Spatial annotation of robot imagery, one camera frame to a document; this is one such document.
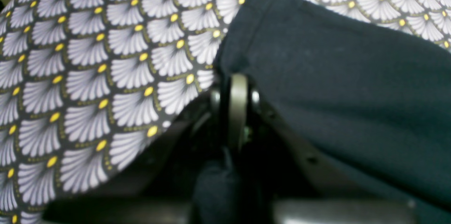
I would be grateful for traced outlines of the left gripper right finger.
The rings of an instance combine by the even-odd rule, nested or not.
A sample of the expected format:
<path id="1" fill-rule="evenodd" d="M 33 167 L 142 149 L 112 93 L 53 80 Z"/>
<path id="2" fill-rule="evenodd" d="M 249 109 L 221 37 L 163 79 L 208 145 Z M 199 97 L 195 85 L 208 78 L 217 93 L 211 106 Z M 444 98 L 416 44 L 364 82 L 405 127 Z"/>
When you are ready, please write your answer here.
<path id="1" fill-rule="evenodd" d="M 247 152 L 271 224 L 417 224 L 414 207 L 379 196 L 343 174 L 249 94 Z"/>

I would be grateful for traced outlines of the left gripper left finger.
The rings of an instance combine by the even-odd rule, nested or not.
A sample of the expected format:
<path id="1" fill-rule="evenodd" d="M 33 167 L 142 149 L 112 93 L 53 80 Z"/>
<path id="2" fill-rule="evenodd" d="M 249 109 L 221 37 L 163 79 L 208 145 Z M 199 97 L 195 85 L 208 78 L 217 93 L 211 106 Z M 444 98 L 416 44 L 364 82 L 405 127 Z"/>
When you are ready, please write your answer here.
<path id="1" fill-rule="evenodd" d="M 222 78 L 124 171 L 93 192 L 57 200 L 45 224 L 242 224 L 239 163 L 249 80 Z"/>

